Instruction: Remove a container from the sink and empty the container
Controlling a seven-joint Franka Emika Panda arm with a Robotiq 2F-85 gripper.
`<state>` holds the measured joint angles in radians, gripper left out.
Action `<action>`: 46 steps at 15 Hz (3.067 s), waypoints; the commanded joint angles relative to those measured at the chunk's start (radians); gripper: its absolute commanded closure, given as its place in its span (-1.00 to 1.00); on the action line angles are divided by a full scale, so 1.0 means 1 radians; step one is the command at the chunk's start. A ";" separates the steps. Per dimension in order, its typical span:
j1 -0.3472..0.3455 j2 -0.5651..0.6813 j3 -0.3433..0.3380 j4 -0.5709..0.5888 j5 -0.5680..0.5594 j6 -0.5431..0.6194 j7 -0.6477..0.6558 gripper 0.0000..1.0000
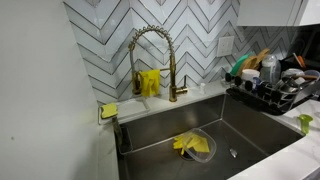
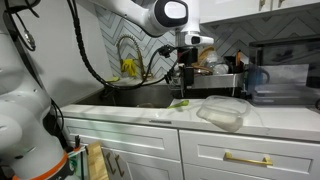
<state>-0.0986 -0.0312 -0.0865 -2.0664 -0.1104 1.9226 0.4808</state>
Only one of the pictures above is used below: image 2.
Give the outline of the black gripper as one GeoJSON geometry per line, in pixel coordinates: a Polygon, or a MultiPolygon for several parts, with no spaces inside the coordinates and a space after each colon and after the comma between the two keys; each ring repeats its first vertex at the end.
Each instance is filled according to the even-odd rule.
{"type": "Polygon", "coordinates": [[[198,49],[195,47],[179,48],[178,62],[183,64],[183,87],[192,86],[194,83],[194,68],[192,66],[198,60],[198,49]]]}

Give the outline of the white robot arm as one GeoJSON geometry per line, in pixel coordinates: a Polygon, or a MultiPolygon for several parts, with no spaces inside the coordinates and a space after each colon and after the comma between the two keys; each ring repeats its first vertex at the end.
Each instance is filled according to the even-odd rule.
{"type": "MultiPolygon", "coordinates": [[[[200,0],[156,0],[144,8],[132,0],[89,0],[141,27],[151,36],[176,29],[199,35],[200,0]]],[[[12,180],[75,180],[67,152],[43,126],[49,113],[49,80],[27,69],[9,29],[1,25],[0,159],[12,180]]]]}

